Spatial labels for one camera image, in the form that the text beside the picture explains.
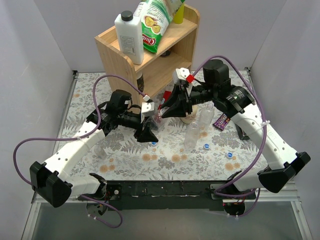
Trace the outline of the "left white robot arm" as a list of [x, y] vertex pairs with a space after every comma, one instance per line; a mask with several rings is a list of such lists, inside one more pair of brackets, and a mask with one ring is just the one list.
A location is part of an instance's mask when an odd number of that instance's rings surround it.
[[32, 189], [54, 208], [62, 206], [69, 197], [86, 195], [102, 200], [107, 195], [106, 180], [96, 173], [83, 178], [71, 177], [74, 166], [86, 153], [118, 126], [134, 129], [139, 143], [158, 142], [147, 121], [155, 113], [155, 103], [148, 95], [139, 106], [140, 113], [130, 111], [132, 96], [117, 89], [110, 100], [101, 103], [86, 118], [75, 140], [65, 144], [43, 163], [34, 162], [30, 171]]

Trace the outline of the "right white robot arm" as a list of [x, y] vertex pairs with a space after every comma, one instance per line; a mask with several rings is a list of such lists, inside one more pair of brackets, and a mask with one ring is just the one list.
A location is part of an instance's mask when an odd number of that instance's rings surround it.
[[230, 176], [213, 191], [214, 195], [237, 199], [256, 189], [278, 193], [311, 160], [307, 152], [289, 146], [267, 121], [262, 105], [249, 88], [233, 85], [229, 67], [220, 59], [210, 59], [202, 66], [204, 81], [193, 86], [195, 74], [186, 68], [173, 72], [174, 88], [162, 105], [163, 118], [185, 117], [192, 107], [212, 102], [239, 126], [259, 149], [251, 165]]

